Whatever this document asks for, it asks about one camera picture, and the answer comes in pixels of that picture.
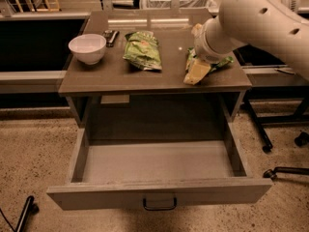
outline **concrete floor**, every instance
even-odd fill
[[[296,104],[256,103],[260,114],[293,112]],[[275,166],[309,166],[308,145],[294,139],[308,125],[267,128],[274,148],[262,141],[245,110],[234,122],[254,177]],[[38,214],[26,231],[308,231],[309,177],[278,174],[256,204],[179,207],[171,212],[143,210],[62,211],[47,195],[66,182],[77,125],[67,108],[0,110],[0,208],[16,226],[24,202],[34,195]],[[11,231],[0,217],[0,231]]]

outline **cabinet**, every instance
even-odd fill
[[[47,191],[62,209],[252,203],[271,187],[252,177],[233,130],[251,86],[239,63],[183,83],[190,28],[209,17],[204,9],[92,13],[84,33],[120,36],[91,68],[72,58],[60,87],[79,126],[68,182]],[[134,30],[154,31],[162,72],[122,59]]]

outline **drawer handle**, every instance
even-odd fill
[[[143,206],[146,211],[157,212],[157,211],[172,211],[177,207],[177,198],[174,197],[174,204],[169,207],[149,207],[147,206],[146,198],[143,198]]]

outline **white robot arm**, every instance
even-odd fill
[[[299,0],[223,0],[219,15],[195,35],[196,54],[209,63],[251,44],[279,58],[309,80],[309,22]]]

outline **white bowl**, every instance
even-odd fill
[[[104,56],[106,38],[96,34],[77,36],[70,41],[69,49],[79,61],[94,65]]]

